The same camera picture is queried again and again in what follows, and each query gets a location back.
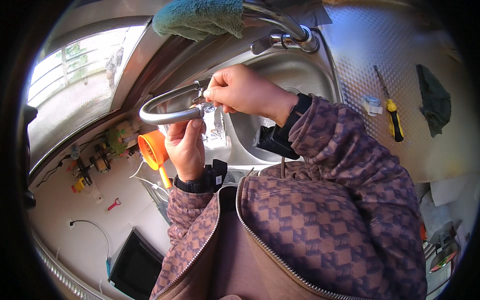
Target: jacket sleeve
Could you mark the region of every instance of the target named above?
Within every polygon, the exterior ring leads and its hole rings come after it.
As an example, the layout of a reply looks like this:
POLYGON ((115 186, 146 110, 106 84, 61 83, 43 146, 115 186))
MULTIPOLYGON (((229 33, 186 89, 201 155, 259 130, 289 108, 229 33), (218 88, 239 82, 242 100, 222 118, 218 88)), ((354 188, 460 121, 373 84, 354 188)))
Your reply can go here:
POLYGON ((182 191, 175 184, 172 186, 167 209, 167 216, 172 222, 167 233, 172 245, 183 238, 212 197, 213 192, 190 193, 182 191))
POLYGON ((290 130, 292 148, 307 164, 318 166, 323 180, 347 188, 384 263, 385 275, 401 287, 398 295, 424 299, 420 211, 407 170, 366 133, 358 113, 310 96, 312 105, 290 130), (413 291, 415 286, 420 290, 413 291))

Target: silver metal pipe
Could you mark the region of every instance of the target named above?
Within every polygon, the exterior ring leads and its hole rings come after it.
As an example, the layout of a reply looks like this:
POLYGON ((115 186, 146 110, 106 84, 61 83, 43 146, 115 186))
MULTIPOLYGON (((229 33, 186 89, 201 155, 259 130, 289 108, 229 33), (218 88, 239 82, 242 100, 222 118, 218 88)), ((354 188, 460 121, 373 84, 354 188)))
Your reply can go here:
POLYGON ((208 86, 208 83, 210 82, 210 78, 211 77, 208 77, 203 80, 195 81, 192 84, 174 89, 172 91, 161 94, 155 98, 152 98, 150 101, 145 103, 140 109, 140 112, 139 112, 140 119, 142 119, 142 121, 147 124, 164 125, 164 124, 179 123, 179 122, 197 119, 197 118, 203 118, 204 109, 205 107, 210 106, 210 103, 208 104, 202 103, 193 108, 188 108, 188 109, 174 111, 174 112, 167 112, 167 113, 151 113, 150 111, 156 106, 162 103, 165 103, 166 101, 174 97, 180 96, 182 94, 185 94, 191 91, 200 90, 201 88, 208 86))
POLYGON ((262 20, 275 25, 288 33, 296 41, 305 41, 308 38, 303 28, 285 12, 272 5, 258 0, 243 0, 243 15, 248 18, 262 20))

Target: green towel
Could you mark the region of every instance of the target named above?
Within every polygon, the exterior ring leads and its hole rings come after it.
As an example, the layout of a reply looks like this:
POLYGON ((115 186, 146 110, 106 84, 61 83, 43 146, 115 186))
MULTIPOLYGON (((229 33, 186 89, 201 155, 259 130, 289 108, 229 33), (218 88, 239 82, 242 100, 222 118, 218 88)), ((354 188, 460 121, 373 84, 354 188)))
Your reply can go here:
POLYGON ((209 34, 230 32, 241 38, 242 0, 173 0, 153 17, 160 36, 178 35, 201 41, 209 34))
POLYGON ((452 114, 450 94, 427 67, 417 65, 417 74, 423 103, 420 111, 427 119, 430 135, 435 137, 442 134, 442 128, 450 122, 452 114))

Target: hand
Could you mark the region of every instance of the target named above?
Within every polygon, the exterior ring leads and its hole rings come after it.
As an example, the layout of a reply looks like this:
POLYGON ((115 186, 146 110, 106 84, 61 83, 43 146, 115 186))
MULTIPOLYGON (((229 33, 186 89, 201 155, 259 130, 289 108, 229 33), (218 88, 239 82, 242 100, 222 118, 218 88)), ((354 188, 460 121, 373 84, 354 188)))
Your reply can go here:
POLYGON ((225 113, 236 111, 270 118, 278 126, 285 121, 298 96, 261 77, 243 64, 223 68, 215 74, 204 91, 207 102, 220 105, 225 113))
POLYGON ((170 125, 165 148, 179 179, 183 182, 199 179, 205 166, 205 148, 202 133, 206 127, 202 119, 170 125))

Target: orange funnel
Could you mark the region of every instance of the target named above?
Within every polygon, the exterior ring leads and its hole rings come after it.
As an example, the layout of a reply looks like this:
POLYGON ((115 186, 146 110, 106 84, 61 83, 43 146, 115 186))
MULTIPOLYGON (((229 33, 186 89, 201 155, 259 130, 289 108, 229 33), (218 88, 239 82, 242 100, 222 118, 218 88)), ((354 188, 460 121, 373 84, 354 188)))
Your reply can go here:
POLYGON ((158 130, 138 136, 138 146, 147 164, 153 170, 160 170, 163 185, 166 189, 172 187, 172 183, 163 168, 163 163, 168 159, 165 149, 165 136, 158 130))

